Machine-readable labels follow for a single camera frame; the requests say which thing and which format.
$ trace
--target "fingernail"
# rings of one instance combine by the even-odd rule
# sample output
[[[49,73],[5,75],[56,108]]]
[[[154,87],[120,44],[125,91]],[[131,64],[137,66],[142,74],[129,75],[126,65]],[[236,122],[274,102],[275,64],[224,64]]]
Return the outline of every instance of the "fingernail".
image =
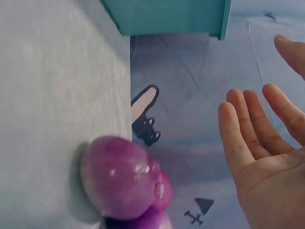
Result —
[[[282,42],[287,42],[287,41],[291,41],[291,39],[285,35],[276,35],[275,39],[282,41]]]

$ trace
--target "hand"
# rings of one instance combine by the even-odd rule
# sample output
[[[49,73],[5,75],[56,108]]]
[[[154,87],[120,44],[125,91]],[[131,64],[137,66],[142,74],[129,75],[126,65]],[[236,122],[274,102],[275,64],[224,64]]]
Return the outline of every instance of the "hand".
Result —
[[[275,45],[305,76],[305,44],[277,36]],[[263,94],[289,133],[305,146],[305,114],[273,84]],[[253,91],[231,90],[219,129],[237,195],[253,229],[305,228],[305,148],[295,150],[268,121]]]

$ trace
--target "pink egg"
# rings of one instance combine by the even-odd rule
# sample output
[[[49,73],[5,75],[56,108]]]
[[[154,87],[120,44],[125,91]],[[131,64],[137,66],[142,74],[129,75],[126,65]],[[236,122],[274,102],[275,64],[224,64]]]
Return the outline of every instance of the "pink egg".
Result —
[[[138,219],[116,221],[106,219],[107,229],[173,229],[172,223],[165,212],[150,207]]]
[[[93,205],[114,219],[136,219],[150,205],[164,210],[172,197],[159,163],[119,137],[100,137],[90,144],[81,160],[81,178]]]

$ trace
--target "cartoon character print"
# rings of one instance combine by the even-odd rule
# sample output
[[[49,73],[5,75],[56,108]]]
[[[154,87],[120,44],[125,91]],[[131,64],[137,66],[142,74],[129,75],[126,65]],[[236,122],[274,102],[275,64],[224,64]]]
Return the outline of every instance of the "cartoon character print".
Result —
[[[201,213],[193,214],[190,210],[187,210],[184,213],[184,216],[191,219],[190,224],[194,225],[195,223],[197,223],[198,225],[202,225],[203,224],[202,216],[204,216],[209,211],[211,206],[214,204],[214,200],[195,198],[195,202],[198,205]]]
[[[132,100],[132,130],[146,146],[152,146],[161,136],[161,133],[153,128],[155,119],[146,116],[148,110],[156,103],[158,96],[159,89],[149,85]]]

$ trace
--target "teal drawer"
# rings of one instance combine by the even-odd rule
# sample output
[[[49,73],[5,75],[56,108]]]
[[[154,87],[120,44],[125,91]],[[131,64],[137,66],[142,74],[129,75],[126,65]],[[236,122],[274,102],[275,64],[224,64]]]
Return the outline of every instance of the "teal drawer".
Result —
[[[232,0],[101,0],[123,35],[208,33],[225,39]]]

